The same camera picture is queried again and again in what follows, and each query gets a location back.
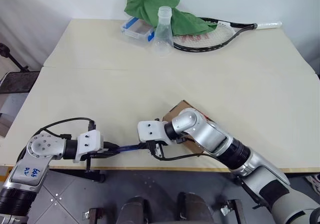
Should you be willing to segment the black white tennis racket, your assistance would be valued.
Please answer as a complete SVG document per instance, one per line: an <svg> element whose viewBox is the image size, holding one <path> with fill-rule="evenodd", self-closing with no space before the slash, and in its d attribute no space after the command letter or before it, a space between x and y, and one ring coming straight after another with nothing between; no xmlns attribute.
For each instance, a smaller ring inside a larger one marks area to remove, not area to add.
<svg viewBox="0 0 320 224"><path fill-rule="evenodd" d="M191 53L210 52L226 46L243 32L276 29L282 26L282 22L242 24L211 18L202 18L202 20L213 24L215 29L201 35L175 36L173 37L174 48Z"/></svg>

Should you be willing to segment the black tripod stand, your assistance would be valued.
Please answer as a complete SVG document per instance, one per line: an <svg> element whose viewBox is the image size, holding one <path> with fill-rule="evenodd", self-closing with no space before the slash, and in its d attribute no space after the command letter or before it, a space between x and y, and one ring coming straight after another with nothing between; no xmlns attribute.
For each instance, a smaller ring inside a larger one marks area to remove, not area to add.
<svg viewBox="0 0 320 224"><path fill-rule="evenodd" d="M0 56L10 59L19 69L20 72L30 72L28 66L22 66L10 53L10 49L3 43L0 43Z"/></svg>

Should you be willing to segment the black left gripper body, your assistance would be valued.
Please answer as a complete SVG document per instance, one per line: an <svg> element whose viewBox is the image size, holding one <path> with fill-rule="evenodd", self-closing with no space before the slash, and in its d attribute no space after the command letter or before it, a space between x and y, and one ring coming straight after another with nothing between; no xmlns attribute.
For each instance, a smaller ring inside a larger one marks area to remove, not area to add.
<svg viewBox="0 0 320 224"><path fill-rule="evenodd" d="M95 158L100 158L100 153L104 152L104 151L108 151L107 149L102 149L99 151L92 151L89 152L88 154L86 154L85 156L85 160L86 160L86 166L85 166L85 170L86 171L90 171L91 170L91 160L95 159Z"/></svg>

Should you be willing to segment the clear container with blue latches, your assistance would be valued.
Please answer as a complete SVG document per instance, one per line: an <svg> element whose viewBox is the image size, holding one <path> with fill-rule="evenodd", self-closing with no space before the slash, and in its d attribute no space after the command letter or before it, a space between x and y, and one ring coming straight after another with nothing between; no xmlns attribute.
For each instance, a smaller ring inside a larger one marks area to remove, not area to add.
<svg viewBox="0 0 320 224"><path fill-rule="evenodd" d="M122 38L131 44L145 47L154 40L154 28L137 17L130 17L120 27Z"/></svg>

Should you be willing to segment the brown cardboard box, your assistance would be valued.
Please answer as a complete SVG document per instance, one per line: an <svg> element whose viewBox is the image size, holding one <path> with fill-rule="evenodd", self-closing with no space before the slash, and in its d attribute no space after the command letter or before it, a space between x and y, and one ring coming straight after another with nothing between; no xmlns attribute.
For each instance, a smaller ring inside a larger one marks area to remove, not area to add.
<svg viewBox="0 0 320 224"><path fill-rule="evenodd" d="M177 117L182 110L186 108L193 108L199 111L207 121L212 121L209 117L207 117L204 113L202 113L200 110L192 106L189 102L186 100L181 100L178 104L176 104L163 118L162 121L170 122L173 118ZM190 135L185 135L179 137L178 139L172 140L173 144L181 144L185 148L187 148L191 153L197 154L197 153L208 153L208 151L200 146Z"/></svg>

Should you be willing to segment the white sneaker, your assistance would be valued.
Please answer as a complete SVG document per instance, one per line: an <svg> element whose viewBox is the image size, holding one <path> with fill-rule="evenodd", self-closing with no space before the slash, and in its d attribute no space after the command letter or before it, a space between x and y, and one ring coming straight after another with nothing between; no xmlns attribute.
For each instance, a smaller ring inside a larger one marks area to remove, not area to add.
<svg viewBox="0 0 320 224"><path fill-rule="evenodd" d="M306 176L305 179L312 185L313 190L320 195L320 173Z"/></svg>

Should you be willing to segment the green cloth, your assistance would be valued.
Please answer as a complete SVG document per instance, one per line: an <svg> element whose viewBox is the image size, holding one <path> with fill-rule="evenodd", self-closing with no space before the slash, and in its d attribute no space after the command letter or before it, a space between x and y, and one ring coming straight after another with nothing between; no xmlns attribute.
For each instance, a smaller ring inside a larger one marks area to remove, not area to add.
<svg viewBox="0 0 320 224"><path fill-rule="evenodd" d="M202 35L214 31L217 24L205 21L195 15L177 9L180 0L126 0L124 12L144 20L154 28L158 25L158 11L161 7L171 8L171 29L173 36Z"/></svg>

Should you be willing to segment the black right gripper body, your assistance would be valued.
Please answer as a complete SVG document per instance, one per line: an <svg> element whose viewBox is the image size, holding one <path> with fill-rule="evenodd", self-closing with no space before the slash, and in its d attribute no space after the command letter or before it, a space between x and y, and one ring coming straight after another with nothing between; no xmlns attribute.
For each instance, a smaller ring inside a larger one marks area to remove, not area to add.
<svg viewBox="0 0 320 224"><path fill-rule="evenodd" d="M146 142L146 146L149 149L151 155L156 159L165 159L163 146L166 143L163 141L149 140Z"/></svg>

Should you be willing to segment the clear plastic conical flask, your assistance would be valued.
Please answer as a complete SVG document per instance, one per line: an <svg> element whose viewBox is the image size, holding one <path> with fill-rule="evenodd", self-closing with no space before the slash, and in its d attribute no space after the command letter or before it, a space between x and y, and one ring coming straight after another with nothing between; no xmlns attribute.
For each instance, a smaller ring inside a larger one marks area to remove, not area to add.
<svg viewBox="0 0 320 224"><path fill-rule="evenodd" d="M158 24L155 29L152 51L158 56L168 55L173 48L173 35L171 27L172 9L162 6L158 10Z"/></svg>

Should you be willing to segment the dark metal frame with caster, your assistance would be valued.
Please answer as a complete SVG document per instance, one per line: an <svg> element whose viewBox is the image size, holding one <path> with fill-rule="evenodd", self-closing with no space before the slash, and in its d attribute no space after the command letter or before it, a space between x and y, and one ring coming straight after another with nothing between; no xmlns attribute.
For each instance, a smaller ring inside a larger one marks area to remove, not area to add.
<svg viewBox="0 0 320 224"><path fill-rule="evenodd" d="M221 213L227 216L230 212L234 211L236 215L237 224L247 224L243 212L243 205L239 199L229 199L220 208Z"/></svg>
<svg viewBox="0 0 320 224"><path fill-rule="evenodd" d="M88 224L97 224L99 219L103 217L103 208L90 208L88 211L83 212L82 219L87 220Z"/></svg>

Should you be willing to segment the black mesh panel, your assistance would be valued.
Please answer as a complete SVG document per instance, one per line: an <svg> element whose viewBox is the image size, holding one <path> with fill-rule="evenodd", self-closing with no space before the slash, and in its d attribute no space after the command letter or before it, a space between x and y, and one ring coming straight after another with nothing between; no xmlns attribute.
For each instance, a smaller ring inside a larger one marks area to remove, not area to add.
<svg viewBox="0 0 320 224"><path fill-rule="evenodd" d="M39 73L40 71L6 73L0 80L0 94L30 92Z"/></svg>

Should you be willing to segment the dark rounded shape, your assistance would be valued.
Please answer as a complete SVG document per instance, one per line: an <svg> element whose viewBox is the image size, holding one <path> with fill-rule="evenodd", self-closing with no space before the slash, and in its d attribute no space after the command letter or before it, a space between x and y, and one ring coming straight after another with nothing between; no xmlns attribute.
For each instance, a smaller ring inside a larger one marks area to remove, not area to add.
<svg viewBox="0 0 320 224"><path fill-rule="evenodd" d="M214 224L211 208L198 195L191 192L180 192L177 196L177 221L206 222Z"/></svg>
<svg viewBox="0 0 320 224"><path fill-rule="evenodd" d="M152 221L149 201L141 196L135 196L122 206L116 224L151 224Z"/></svg>

